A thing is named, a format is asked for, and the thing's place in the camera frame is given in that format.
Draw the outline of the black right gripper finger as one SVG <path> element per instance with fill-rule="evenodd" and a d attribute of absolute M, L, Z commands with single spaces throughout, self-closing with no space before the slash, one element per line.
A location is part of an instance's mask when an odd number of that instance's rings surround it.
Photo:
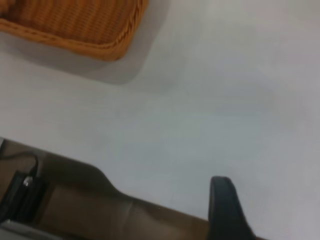
<path fill-rule="evenodd" d="M 255 240 L 230 178 L 213 176 L 208 204 L 209 240 Z"/>

